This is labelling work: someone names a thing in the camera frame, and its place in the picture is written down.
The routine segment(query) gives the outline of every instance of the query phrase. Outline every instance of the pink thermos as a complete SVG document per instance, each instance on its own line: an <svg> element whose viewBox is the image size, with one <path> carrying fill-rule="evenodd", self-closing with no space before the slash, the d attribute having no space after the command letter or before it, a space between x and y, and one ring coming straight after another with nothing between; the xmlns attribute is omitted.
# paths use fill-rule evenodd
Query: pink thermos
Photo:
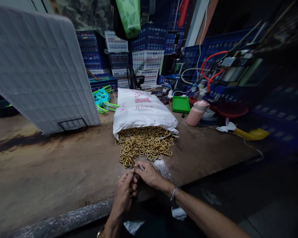
<svg viewBox="0 0 298 238"><path fill-rule="evenodd" d="M185 120L186 124L189 126L197 126L203 114L208 109L208 106L208 102L203 99L195 102L188 117Z"/></svg>

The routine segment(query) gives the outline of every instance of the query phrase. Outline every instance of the metal bracelet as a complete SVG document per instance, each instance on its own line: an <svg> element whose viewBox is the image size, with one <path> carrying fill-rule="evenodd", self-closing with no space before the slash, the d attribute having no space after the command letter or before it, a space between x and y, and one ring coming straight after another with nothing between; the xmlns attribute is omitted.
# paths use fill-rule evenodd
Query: metal bracelet
<svg viewBox="0 0 298 238"><path fill-rule="evenodd" d="M101 237L101 233L102 233L102 231L103 231L104 229L105 229L105 225L103 225L103 226L100 228L99 232L97 233L96 238L100 238L100 237Z"/></svg>
<svg viewBox="0 0 298 238"><path fill-rule="evenodd" d="M173 191L173 194L172 194L172 197L170 198L170 202L174 201L174 197L175 197L175 193L176 193L176 190L178 189L178 185L175 184L175 188L174 188L174 191Z"/></svg>

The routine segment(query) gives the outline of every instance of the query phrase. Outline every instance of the fan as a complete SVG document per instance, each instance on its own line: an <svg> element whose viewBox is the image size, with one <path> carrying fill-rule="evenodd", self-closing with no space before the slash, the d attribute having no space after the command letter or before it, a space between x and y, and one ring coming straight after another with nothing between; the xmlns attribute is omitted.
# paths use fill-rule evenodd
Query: fan
<svg viewBox="0 0 298 238"><path fill-rule="evenodd" d="M128 65L127 67L127 78L130 89L141 89L141 84L145 82L145 76L136 76L133 68Z"/></svg>

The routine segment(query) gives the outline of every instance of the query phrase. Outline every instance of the orange tube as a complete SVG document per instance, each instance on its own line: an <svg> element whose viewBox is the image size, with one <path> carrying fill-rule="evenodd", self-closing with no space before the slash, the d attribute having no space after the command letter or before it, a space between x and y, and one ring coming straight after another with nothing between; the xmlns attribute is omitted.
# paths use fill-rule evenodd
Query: orange tube
<svg viewBox="0 0 298 238"><path fill-rule="evenodd" d="M218 76L218 75L220 75L221 73L223 73L223 72L225 71L225 69L222 69L220 72L218 72L217 74L213 75L213 77L211 77L211 78L209 79L209 78L205 75L205 73L204 73L204 70L203 70L203 69L204 69L204 66L205 66L206 62L207 62L210 58L212 58L213 56L220 55L220 54L226 54L226 53L228 53L228 51L221 51L221 52L217 52L217 53L215 53L215 54L213 54L213 55L210 55L210 56L203 62L202 66L201 66L202 75L204 76L205 79L208 80L208 92L211 91L211 90L210 90L210 83L213 82L213 79L214 79L216 76Z"/></svg>

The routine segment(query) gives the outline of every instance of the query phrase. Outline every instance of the person's arm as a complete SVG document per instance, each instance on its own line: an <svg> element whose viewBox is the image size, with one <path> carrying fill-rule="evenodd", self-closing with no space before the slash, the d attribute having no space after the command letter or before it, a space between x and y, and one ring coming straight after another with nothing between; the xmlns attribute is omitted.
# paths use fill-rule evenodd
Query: person's arm
<svg viewBox="0 0 298 238"><path fill-rule="evenodd" d="M102 81L101 79L97 78L94 74L92 74L92 72L89 71L87 68L86 68L86 72L88 75L92 76L95 80Z"/></svg>
<svg viewBox="0 0 298 238"><path fill-rule="evenodd" d="M131 207L130 183L132 184L132 196L137 195L137 178L132 173L124 173L118 180L116 186L115 201L110 212L109 218L106 222L104 230L101 232L101 238L117 238L120 234L120 229L123 224L124 214L129 211Z"/></svg>
<svg viewBox="0 0 298 238"><path fill-rule="evenodd" d="M139 165L142 165L145 171L142 171ZM172 197L175 185L163 178L152 164L139 161L135 171L149 186ZM222 213L179 188L175 194L175 201L209 238L250 237Z"/></svg>

